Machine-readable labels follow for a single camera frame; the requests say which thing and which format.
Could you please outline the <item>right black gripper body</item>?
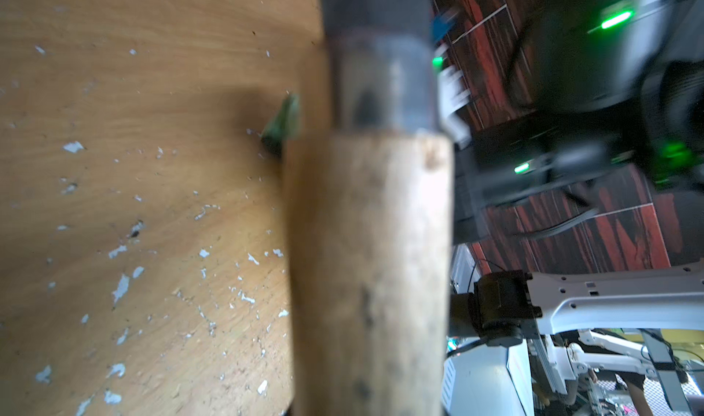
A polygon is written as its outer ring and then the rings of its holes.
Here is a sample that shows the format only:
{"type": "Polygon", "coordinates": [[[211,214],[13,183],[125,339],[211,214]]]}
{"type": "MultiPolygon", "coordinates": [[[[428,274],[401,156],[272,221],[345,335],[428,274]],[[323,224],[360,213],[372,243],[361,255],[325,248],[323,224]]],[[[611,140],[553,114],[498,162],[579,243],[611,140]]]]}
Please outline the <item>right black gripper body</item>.
{"type": "Polygon", "coordinates": [[[524,115],[456,153],[455,244],[490,208],[636,166],[661,192],[703,189],[703,0],[538,0],[524,115]]]}

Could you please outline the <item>sickle plain wooden handle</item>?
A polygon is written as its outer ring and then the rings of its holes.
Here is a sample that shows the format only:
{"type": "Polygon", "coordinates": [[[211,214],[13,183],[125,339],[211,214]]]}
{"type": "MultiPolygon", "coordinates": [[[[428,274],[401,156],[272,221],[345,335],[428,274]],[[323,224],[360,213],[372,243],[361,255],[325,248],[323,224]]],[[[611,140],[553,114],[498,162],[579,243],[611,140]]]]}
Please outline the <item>sickle plain wooden handle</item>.
{"type": "Polygon", "coordinates": [[[432,0],[320,0],[283,187],[295,415],[438,415],[454,150],[432,0]]]}

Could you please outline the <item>green microfibre rag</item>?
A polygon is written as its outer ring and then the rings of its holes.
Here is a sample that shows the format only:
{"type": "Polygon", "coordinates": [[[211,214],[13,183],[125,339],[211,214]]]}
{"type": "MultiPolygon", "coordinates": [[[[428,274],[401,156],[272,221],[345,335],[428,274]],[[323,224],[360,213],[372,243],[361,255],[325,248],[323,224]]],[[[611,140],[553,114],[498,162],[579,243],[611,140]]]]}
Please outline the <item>green microfibre rag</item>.
{"type": "Polygon", "coordinates": [[[281,158],[286,140],[298,132],[299,120],[299,96],[287,95],[275,117],[262,131],[261,143],[265,150],[277,158],[281,158]]]}

